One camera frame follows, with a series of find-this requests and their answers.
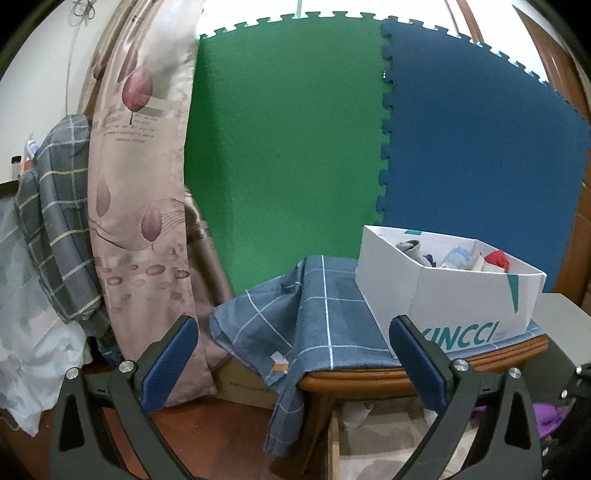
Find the white panel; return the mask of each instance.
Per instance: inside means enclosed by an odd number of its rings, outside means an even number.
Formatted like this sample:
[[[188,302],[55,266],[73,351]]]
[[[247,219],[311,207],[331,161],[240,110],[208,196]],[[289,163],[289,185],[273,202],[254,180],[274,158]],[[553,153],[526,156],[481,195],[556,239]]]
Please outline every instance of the white panel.
[[[559,293],[540,296],[533,320],[575,365],[591,361],[591,319]]]
[[[197,33],[212,35],[223,27],[234,30],[235,24],[243,22],[255,25],[257,18],[281,20],[281,15],[296,13],[297,3],[297,0],[207,0]]]
[[[321,12],[322,16],[331,16],[333,11],[347,11],[350,17],[358,17],[360,12],[375,14],[382,20],[393,15],[401,21],[410,18],[425,22],[433,28],[439,25],[455,34],[452,18],[443,0],[303,0],[303,12]]]

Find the blue gripper pad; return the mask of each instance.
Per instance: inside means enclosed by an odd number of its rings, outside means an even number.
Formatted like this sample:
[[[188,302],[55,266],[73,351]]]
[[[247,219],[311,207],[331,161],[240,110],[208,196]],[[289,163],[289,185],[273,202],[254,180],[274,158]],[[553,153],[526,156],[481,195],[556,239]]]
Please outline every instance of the blue gripper pad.
[[[413,336],[410,328],[405,325],[404,316],[398,316],[390,322],[390,345],[402,364],[402,368],[413,383],[415,390],[425,408],[441,414],[449,402],[450,387],[453,384],[453,376],[449,371],[449,360],[445,357],[445,368],[438,368],[432,361],[427,351]]]
[[[199,341],[199,326],[195,319],[185,317],[180,327],[177,324],[171,330],[177,329],[168,345],[164,345],[162,353],[155,359],[152,367],[143,375],[141,381],[141,397],[139,404],[147,414],[164,407],[174,384],[177,382],[189,358]],[[165,343],[168,333],[157,342]]]

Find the wooden table edge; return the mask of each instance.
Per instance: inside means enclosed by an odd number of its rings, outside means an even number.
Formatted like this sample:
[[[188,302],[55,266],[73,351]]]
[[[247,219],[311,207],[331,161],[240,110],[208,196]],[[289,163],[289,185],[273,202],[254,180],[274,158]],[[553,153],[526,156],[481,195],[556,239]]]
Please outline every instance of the wooden table edge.
[[[525,342],[469,357],[467,360],[479,371],[499,372],[521,365],[541,355],[547,348],[548,336],[540,335]],[[414,391],[401,367],[308,372],[300,380],[298,387],[311,393]]]

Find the white shoebox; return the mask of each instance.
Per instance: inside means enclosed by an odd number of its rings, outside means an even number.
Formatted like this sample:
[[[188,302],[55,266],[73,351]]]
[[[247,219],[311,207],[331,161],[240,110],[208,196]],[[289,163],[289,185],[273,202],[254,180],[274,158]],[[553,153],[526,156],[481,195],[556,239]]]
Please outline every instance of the white shoebox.
[[[425,267],[396,248],[408,240],[419,240],[421,255],[431,254],[437,265],[455,247],[483,257],[497,250],[460,236],[366,225],[355,280],[390,350],[390,321],[402,314],[445,352],[525,332],[544,272],[508,253],[508,273]]]

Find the blue foam mat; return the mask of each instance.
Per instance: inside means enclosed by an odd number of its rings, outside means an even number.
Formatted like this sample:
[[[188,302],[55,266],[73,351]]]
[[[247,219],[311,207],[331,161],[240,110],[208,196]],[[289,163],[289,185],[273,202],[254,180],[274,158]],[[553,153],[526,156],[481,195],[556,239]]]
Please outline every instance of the blue foam mat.
[[[477,238],[547,273],[566,251],[589,126],[508,56],[445,28],[385,20],[391,117],[382,224]]]

